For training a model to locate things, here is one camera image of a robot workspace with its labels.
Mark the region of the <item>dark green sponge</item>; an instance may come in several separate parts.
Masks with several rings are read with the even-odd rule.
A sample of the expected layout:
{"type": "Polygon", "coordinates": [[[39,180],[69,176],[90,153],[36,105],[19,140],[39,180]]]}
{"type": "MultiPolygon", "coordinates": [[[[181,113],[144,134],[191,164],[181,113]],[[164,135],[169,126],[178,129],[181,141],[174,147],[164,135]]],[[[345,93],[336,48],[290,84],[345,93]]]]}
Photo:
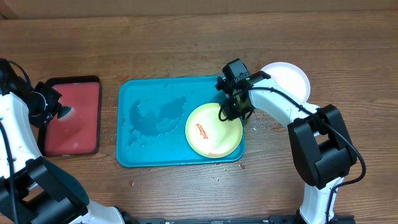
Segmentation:
{"type": "Polygon", "coordinates": [[[72,107],[70,106],[63,106],[57,113],[57,118],[61,119],[64,116],[68,115],[72,111],[72,107]]]}

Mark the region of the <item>green rimmed yellow plate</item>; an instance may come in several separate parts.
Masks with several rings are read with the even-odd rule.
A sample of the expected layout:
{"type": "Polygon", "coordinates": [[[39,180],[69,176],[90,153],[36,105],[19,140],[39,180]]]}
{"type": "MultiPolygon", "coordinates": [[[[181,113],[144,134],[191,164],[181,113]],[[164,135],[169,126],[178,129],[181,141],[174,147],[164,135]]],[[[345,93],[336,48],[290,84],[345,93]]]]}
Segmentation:
{"type": "Polygon", "coordinates": [[[243,124],[239,118],[225,119],[218,103],[197,107],[187,118],[185,136],[201,156],[216,159],[230,155],[241,143],[243,124]]]}

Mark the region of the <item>white plate with red stain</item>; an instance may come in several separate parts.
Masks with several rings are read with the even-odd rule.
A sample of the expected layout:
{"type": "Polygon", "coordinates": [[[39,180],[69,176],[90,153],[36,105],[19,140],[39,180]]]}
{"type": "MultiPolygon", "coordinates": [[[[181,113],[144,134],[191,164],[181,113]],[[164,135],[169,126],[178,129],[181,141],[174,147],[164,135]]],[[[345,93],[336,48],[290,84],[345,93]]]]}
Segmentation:
{"type": "Polygon", "coordinates": [[[288,62],[274,62],[261,69],[275,80],[281,88],[295,97],[307,101],[310,96],[310,82],[305,72],[288,62]]]}

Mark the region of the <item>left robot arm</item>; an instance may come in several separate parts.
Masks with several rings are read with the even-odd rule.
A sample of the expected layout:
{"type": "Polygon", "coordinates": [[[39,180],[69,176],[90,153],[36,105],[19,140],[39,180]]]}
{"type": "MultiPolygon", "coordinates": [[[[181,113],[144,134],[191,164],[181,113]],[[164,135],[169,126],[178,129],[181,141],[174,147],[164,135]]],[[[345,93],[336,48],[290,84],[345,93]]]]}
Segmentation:
{"type": "Polygon", "coordinates": [[[14,223],[135,223],[127,212],[90,200],[72,175],[42,157],[31,127],[51,120],[60,93],[40,82],[1,86],[1,213],[14,223]]]}

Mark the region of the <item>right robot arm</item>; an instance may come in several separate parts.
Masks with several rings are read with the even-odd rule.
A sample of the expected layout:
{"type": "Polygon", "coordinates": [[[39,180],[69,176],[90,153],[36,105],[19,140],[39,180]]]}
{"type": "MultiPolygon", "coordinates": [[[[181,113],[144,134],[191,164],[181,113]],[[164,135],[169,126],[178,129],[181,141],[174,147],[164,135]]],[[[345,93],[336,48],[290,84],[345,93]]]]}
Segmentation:
{"type": "Polygon", "coordinates": [[[305,182],[303,202],[291,223],[354,223],[333,207],[339,188],[359,182],[366,165],[337,107],[302,101],[268,76],[218,77],[215,87],[226,95],[221,121],[247,118],[258,109],[287,128],[294,166],[305,182]]]}

